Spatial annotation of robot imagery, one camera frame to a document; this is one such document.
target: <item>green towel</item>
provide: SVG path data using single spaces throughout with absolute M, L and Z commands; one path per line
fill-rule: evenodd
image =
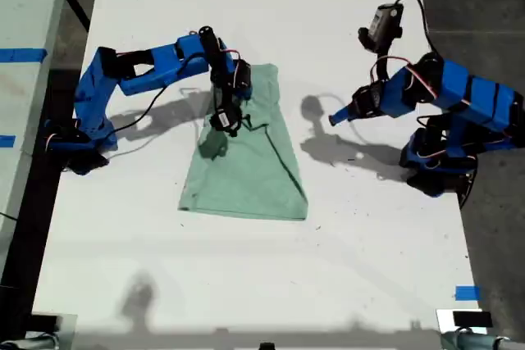
M 243 104 L 237 137 L 214 130 L 207 116 L 179 209 L 223 216 L 303 220 L 308 201 L 301 186 L 285 120 L 279 109 L 274 65 L 252 66 L 253 96 Z

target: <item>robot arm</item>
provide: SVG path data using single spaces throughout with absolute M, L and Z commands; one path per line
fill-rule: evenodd
M 142 119 L 170 84 L 205 73 L 208 66 L 212 69 L 214 89 L 221 91 L 221 102 L 210 122 L 215 129 L 235 137 L 243 119 L 240 103 L 250 99 L 252 87 L 249 64 L 240 58 L 233 60 L 231 52 L 236 51 L 227 49 L 209 26 L 197 34 L 180 37 L 176 43 L 144 51 L 117 53 L 111 48 L 98 48 L 75 91 L 77 119 L 65 125 L 48 121 L 46 149 L 81 152 L 70 153 L 67 158 L 74 164 L 82 157 L 73 169 L 80 174 L 107 164 L 98 151 L 116 146 L 117 131 Z M 152 69 L 137 75 L 135 66 L 139 64 Z M 161 90 L 136 122 L 115 129 L 106 117 L 106 107 L 117 85 L 126 96 Z
M 428 122 L 412 135 L 399 164 L 416 171 L 409 185 L 433 197 L 454 190 L 464 202 L 478 153 L 525 146 L 523 96 L 504 84 L 471 75 L 437 52 L 390 78 L 385 53 L 401 35 L 402 11 L 397 2 L 380 6 L 371 28 L 359 30 L 363 46 L 378 55 L 378 81 L 359 88 L 352 102 L 329 116 L 329 121 L 337 125 L 375 116 L 396 118 L 414 111 L 419 102 L 439 107 L 444 114 L 418 118 L 428 118 Z

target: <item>blue painter's tape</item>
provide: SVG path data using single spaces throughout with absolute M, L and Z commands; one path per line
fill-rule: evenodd
M 15 146 L 14 135 L 0 135 L 0 148 L 13 148 Z
M 47 55 L 48 51 L 45 48 L 0 48 L 0 63 L 42 63 Z
M 479 288 L 476 286 L 456 286 L 456 301 L 479 301 Z

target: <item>gray floor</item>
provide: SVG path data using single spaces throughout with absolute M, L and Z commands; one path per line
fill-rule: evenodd
M 80 0 L 89 14 L 93 1 Z M 445 57 L 464 64 L 473 74 L 509 84 L 525 94 L 525 67 L 520 57 L 525 48 L 525 0 L 424 1 L 431 36 Z M 376 6 L 371 4 L 371 11 Z M 79 70 L 86 34 L 67 5 L 59 31 L 52 67 Z M 492 312 L 497 333 L 521 340 L 525 340 L 524 185 L 523 151 L 485 153 L 463 209 L 482 306 Z

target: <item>white tabletop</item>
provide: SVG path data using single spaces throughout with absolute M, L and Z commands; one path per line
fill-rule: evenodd
M 181 115 L 173 102 L 210 85 L 209 75 L 184 80 L 140 123 L 142 138 L 120 139 L 109 166 L 63 174 L 34 309 L 78 315 L 82 348 L 256 348 L 273 339 L 287 348 L 439 348 L 436 309 L 477 307 L 454 300 L 456 285 L 473 283 L 456 197 L 428 198 L 370 155 L 391 151 L 374 144 L 401 149 L 417 114 L 354 128 L 331 128 L 324 116 L 332 135 L 314 141 L 314 157 L 301 148 L 313 136 L 303 99 L 319 95 L 329 114 L 340 103 L 326 93 L 348 102 L 368 82 L 375 59 L 357 29 L 392 1 L 96 0 L 84 67 L 97 46 L 151 48 L 203 25 L 252 64 L 279 67 L 309 214 L 286 222 L 177 211 L 203 125 L 188 111 L 203 103 Z M 427 51 L 416 4 L 403 27 L 392 52 L 416 61 Z M 154 94 L 116 91 L 108 115 L 139 114 Z M 349 142 L 343 150 L 336 134 Z M 336 152 L 332 163 L 316 160 L 323 146 Z
M 48 70 L 64 0 L 0 0 L 0 48 L 44 48 L 43 63 L 0 62 L 0 135 L 15 135 L 0 148 L 0 211 L 18 216 L 39 127 Z M 0 272 L 14 223 L 0 217 Z

